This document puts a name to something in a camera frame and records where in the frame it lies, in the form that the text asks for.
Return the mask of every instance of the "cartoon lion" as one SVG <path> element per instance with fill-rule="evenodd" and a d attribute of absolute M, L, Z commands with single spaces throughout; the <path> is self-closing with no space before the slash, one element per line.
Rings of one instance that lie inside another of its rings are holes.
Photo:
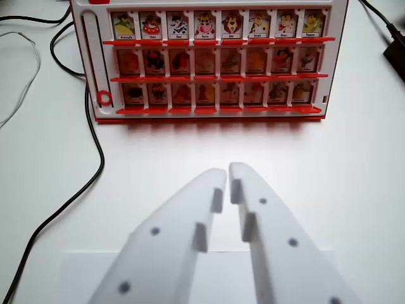
<path fill-rule="evenodd" d="M 242 26 L 242 18 L 236 13 L 231 13 L 222 21 L 223 28 L 229 33 L 236 33 Z"/>

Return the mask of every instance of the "cartoon bird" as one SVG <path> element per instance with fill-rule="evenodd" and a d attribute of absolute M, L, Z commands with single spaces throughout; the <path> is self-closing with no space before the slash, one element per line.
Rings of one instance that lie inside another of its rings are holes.
<path fill-rule="evenodd" d="M 322 20 L 318 18 L 317 14 L 312 14 L 308 16 L 308 22 L 304 23 L 303 32 L 313 33 L 322 28 Z"/>
<path fill-rule="evenodd" d="M 119 35 L 134 35 L 135 29 L 132 23 L 128 19 L 127 14 L 122 14 L 117 17 L 119 22 L 114 24 L 115 32 Z"/>

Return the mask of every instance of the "cartoon cow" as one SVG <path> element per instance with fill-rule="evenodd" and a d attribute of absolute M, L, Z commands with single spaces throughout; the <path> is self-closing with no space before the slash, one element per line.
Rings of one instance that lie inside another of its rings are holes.
<path fill-rule="evenodd" d="M 214 34 L 215 29 L 213 22 L 211 20 L 211 16 L 207 13 L 202 13 L 198 18 L 197 30 L 196 35 L 204 35 L 204 34 Z"/>

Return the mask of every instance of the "screw hole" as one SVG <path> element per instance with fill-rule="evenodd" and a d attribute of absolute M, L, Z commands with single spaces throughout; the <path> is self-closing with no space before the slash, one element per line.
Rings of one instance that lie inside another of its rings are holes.
<path fill-rule="evenodd" d="M 342 304 L 342 302 L 335 296 L 331 297 L 331 299 L 329 300 L 329 303 L 330 304 Z"/>
<path fill-rule="evenodd" d="M 160 233 L 160 228 L 159 227 L 153 227 L 152 229 L 151 229 L 151 234 L 153 235 L 153 236 L 155 236 L 155 235 L 157 235 L 157 234 L 159 234 Z"/>
<path fill-rule="evenodd" d="M 131 285 L 129 282 L 124 281 L 119 285 L 118 292 L 124 295 L 125 293 L 129 292 L 129 289 L 131 289 Z"/>
<path fill-rule="evenodd" d="M 298 247 L 298 241 L 293 237 L 289 239 L 289 244 L 291 247 Z"/>

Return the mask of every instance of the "electrical wire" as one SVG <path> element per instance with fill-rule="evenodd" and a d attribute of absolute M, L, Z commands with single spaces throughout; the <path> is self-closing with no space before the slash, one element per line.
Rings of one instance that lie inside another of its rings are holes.
<path fill-rule="evenodd" d="M 63 30 L 57 33 L 57 35 L 61 35 L 68 27 L 64 27 Z M 63 70 L 66 72 L 74 75 L 74 76 L 81 76 L 83 74 L 74 72 L 67 68 L 66 66 L 62 65 L 62 63 L 58 63 L 60 67 L 63 67 Z M 85 104 L 85 114 L 86 114 L 86 119 L 87 119 L 87 124 L 89 125 L 90 133 L 93 137 L 94 143 L 96 144 L 96 148 L 98 150 L 99 156 L 100 156 L 100 165 L 99 168 L 97 169 L 97 172 L 90 178 L 90 180 L 79 190 L 77 191 L 66 203 L 64 203 L 58 210 L 56 210 L 50 217 L 48 217 L 38 228 L 34 231 L 34 233 L 31 235 L 31 238 L 28 241 L 27 247 L 24 250 L 22 259 L 20 261 L 20 264 L 18 265 L 16 274 L 14 276 L 13 282 L 11 283 L 9 290 L 4 298 L 3 304 L 9 304 L 11 301 L 11 298 L 13 297 L 18 283 L 20 282 L 21 276 L 23 274 L 23 270 L 25 267 L 25 264 L 27 263 L 28 256 L 31 252 L 32 247 L 35 244 L 36 239 L 38 238 L 38 235 L 41 233 L 41 231 L 50 223 L 52 222 L 59 214 L 61 214 L 66 208 L 68 208 L 84 191 L 86 191 L 91 184 L 101 175 L 104 169 L 105 165 L 105 158 L 104 158 L 104 153 L 103 149 L 101 148 L 100 142 L 97 138 L 96 132 L 94 130 L 94 126 L 91 120 L 90 116 L 90 99 L 89 99 L 89 86 L 86 84 L 85 87 L 85 96 L 84 96 L 84 104 Z"/>
<path fill-rule="evenodd" d="M 47 19 L 40 19 L 40 18 L 34 18 L 34 17 L 28 17 L 28 16 L 0 16 L 0 21 L 17 19 L 17 20 L 28 20 L 28 21 L 48 23 L 48 24 L 61 24 L 68 18 L 69 14 L 70 14 L 70 6 L 66 10 L 66 13 L 63 15 L 63 17 L 60 19 L 57 19 L 57 20 L 47 20 Z"/>
<path fill-rule="evenodd" d="M 386 17 L 374 6 L 372 6 L 367 0 L 359 0 L 359 1 L 362 2 L 365 6 L 367 6 L 370 10 L 372 10 L 377 16 L 379 16 L 386 25 L 390 25 L 388 19 L 386 19 Z"/>
<path fill-rule="evenodd" d="M 30 88 L 32 82 L 34 81 L 34 79 L 36 78 L 36 76 L 38 75 L 39 69 L 41 68 L 41 57 L 39 56 L 38 53 L 38 49 L 35 46 L 35 42 L 33 40 L 31 40 L 30 38 L 28 38 L 26 35 L 24 35 L 21 32 L 7 32 L 7 33 L 3 33 L 0 34 L 0 37 L 6 36 L 6 35 L 10 35 L 10 34 L 17 34 L 22 36 L 24 39 L 28 40 L 29 43 L 31 43 L 34 51 L 35 51 L 35 56 L 37 58 L 37 69 L 35 70 L 34 75 L 30 78 L 30 80 L 28 81 L 28 83 L 25 85 L 25 87 L 23 88 L 23 91 L 20 94 L 20 97 L 18 97 L 17 103 L 14 107 L 14 109 L 11 111 L 11 113 L 3 120 L 0 121 L 0 128 L 5 125 L 10 119 L 11 117 L 14 116 L 14 114 L 18 111 L 18 109 L 20 109 L 21 105 L 23 104 L 23 101 L 25 99 L 25 95 L 27 95 L 28 89 Z"/>
<path fill-rule="evenodd" d="M 77 77 L 85 77 L 85 74 L 83 73 L 78 73 L 75 72 L 71 69 L 69 69 L 67 66 L 63 65 L 62 62 L 60 62 L 60 60 L 56 57 L 55 52 L 54 52 L 54 48 L 55 48 L 55 42 L 56 40 L 60 37 L 60 35 L 69 27 L 71 27 L 74 24 L 74 22 L 69 22 L 68 24 L 66 24 L 56 35 L 55 37 L 52 38 L 51 43 L 49 45 L 49 48 L 51 50 L 51 55 L 54 59 L 54 61 L 61 67 L 62 70 L 64 70 L 65 72 L 68 72 L 70 75 L 73 76 L 77 76 Z"/>

